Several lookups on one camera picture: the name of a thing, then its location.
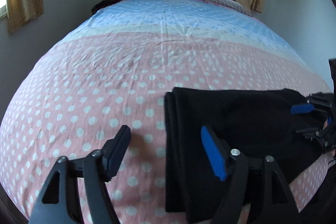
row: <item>blue gripper pad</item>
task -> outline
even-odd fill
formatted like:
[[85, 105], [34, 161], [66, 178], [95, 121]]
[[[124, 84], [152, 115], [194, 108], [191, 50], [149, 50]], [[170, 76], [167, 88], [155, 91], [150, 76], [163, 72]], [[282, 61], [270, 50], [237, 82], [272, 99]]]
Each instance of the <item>blue gripper pad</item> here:
[[310, 113], [315, 109], [312, 104], [301, 104], [301, 105], [293, 105], [291, 108], [292, 114], [304, 114]]
[[221, 156], [217, 145], [205, 126], [201, 128], [201, 140], [215, 176], [224, 181], [227, 177], [225, 159]]

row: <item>black cloth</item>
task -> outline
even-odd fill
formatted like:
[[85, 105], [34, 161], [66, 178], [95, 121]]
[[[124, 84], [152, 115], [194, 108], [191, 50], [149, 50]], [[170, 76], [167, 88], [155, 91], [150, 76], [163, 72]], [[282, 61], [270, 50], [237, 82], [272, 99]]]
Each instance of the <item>black cloth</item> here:
[[246, 156], [272, 155], [288, 182], [316, 161], [320, 148], [297, 129], [323, 127], [314, 111], [292, 115], [294, 104], [306, 99], [294, 90], [192, 90], [174, 88], [165, 96], [166, 211], [186, 212], [195, 223], [213, 217], [225, 194], [201, 142], [201, 127], [210, 125], [231, 148]]

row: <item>white polka dot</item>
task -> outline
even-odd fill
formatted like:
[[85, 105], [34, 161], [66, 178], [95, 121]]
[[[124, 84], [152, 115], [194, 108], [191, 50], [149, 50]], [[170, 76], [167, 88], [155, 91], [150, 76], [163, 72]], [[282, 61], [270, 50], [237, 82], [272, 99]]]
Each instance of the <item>white polka dot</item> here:
[[105, 99], [105, 97], [98, 97], [97, 100], [96, 100], [96, 102], [97, 103], [101, 103], [101, 102], [104, 101], [104, 99]]
[[139, 180], [138, 180], [136, 177], [129, 177], [129, 178], [127, 179], [127, 184], [128, 184], [129, 186], [132, 186], [132, 187], [138, 185], [138, 182], [139, 182]]
[[159, 130], [164, 130], [165, 129], [164, 121], [156, 122], [156, 128], [159, 129]]
[[71, 140], [70, 139], [67, 139], [65, 142], [64, 142], [64, 146], [66, 148], [69, 148], [71, 146]]
[[59, 156], [59, 149], [54, 149], [54, 151], [52, 152], [52, 155], [57, 158]]
[[132, 108], [131, 107], [125, 107], [123, 110], [123, 113], [125, 116], [129, 116], [132, 113]]
[[152, 134], [146, 134], [144, 137], [143, 137], [143, 141], [145, 143], [151, 143], [153, 141], [153, 135]]
[[115, 99], [115, 102], [116, 102], [117, 104], [120, 104], [123, 100], [124, 100], [124, 98], [121, 97], [121, 96], [119, 96], [119, 97], [117, 97], [117, 98]]
[[164, 188], [166, 186], [166, 179], [165, 178], [157, 178], [155, 180], [155, 185], [159, 188]]
[[77, 155], [75, 153], [71, 153], [69, 156], [70, 160], [75, 160], [77, 158]]
[[142, 122], [141, 122], [141, 121], [139, 121], [139, 120], [135, 120], [135, 121], [133, 122], [133, 128], [135, 128], [135, 129], [139, 129], [141, 126], [142, 126]]
[[49, 159], [44, 159], [44, 166], [49, 167], [50, 166], [50, 160]]
[[89, 121], [88, 121], [89, 125], [94, 125], [97, 122], [98, 122], [98, 118], [96, 118], [96, 117], [90, 117]]
[[86, 107], [84, 107], [84, 112], [89, 113], [91, 109], [92, 109], [91, 106], [86, 106]]
[[144, 97], [139, 96], [139, 97], [136, 98], [136, 102], [137, 102], [137, 104], [142, 105], [145, 102], [145, 99], [144, 99]]
[[122, 161], [119, 167], [119, 171], [125, 170], [126, 169], [126, 165], [125, 163]]
[[112, 193], [112, 199], [113, 200], [121, 200], [123, 198], [123, 193], [120, 190], [115, 190]]
[[67, 130], [67, 127], [65, 125], [62, 125], [60, 128], [59, 128], [59, 132], [61, 134], [63, 134], [65, 131]]
[[103, 130], [98, 131], [98, 132], [96, 133], [96, 139], [99, 140], [99, 141], [102, 141], [102, 140], [104, 139], [104, 135], [105, 135], [105, 133], [104, 133]]
[[140, 152], [139, 148], [137, 147], [128, 147], [128, 151], [132, 157], [136, 157]]
[[54, 143], [55, 140], [56, 140], [56, 138], [55, 138], [54, 135], [51, 135], [51, 136], [49, 137], [49, 143]]
[[141, 170], [148, 173], [152, 170], [152, 165], [149, 162], [144, 162], [141, 164]]
[[164, 208], [156, 208], [154, 210], [154, 213], [157, 217], [164, 217], [166, 215], [166, 212], [165, 212]]
[[87, 214], [87, 219], [90, 223], [92, 223], [92, 217], [91, 217], [91, 214]]
[[78, 128], [76, 131], [77, 137], [81, 138], [84, 135], [84, 129]]
[[137, 214], [137, 209], [133, 206], [129, 206], [126, 207], [125, 212], [129, 215], [129, 216], [135, 216]]
[[152, 197], [151, 197], [150, 193], [144, 192], [144, 193], [141, 194], [140, 199], [141, 199], [142, 202], [150, 202]]
[[77, 122], [77, 121], [78, 121], [78, 116], [75, 115], [75, 116], [72, 116], [72, 117], [71, 117], [71, 122], [72, 122], [72, 123], [75, 123], [75, 122]]
[[84, 143], [83, 144], [83, 151], [87, 152], [91, 149], [91, 143]]
[[159, 147], [156, 149], [157, 157], [165, 157], [166, 156], [166, 149], [164, 147]]

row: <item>pink polka dot sheet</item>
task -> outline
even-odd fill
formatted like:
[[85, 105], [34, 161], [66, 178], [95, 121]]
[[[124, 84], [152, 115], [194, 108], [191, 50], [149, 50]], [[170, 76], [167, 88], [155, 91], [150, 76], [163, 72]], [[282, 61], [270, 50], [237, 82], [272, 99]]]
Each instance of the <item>pink polka dot sheet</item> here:
[[[184, 213], [164, 210], [163, 105], [175, 86], [329, 91], [282, 38], [251, 17], [199, 0], [124, 0], [58, 42], [18, 88], [0, 127], [3, 188], [29, 219], [59, 156], [85, 157], [126, 124], [132, 140], [106, 184], [120, 222], [185, 224]], [[290, 184], [299, 210], [331, 158], [322, 155]], [[82, 179], [79, 194], [89, 224]]]

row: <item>window frame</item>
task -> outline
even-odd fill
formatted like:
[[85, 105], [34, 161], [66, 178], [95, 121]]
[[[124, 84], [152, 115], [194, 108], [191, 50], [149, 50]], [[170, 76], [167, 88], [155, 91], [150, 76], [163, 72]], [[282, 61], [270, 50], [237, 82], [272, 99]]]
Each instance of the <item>window frame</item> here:
[[7, 5], [0, 7], [0, 20], [7, 16]]

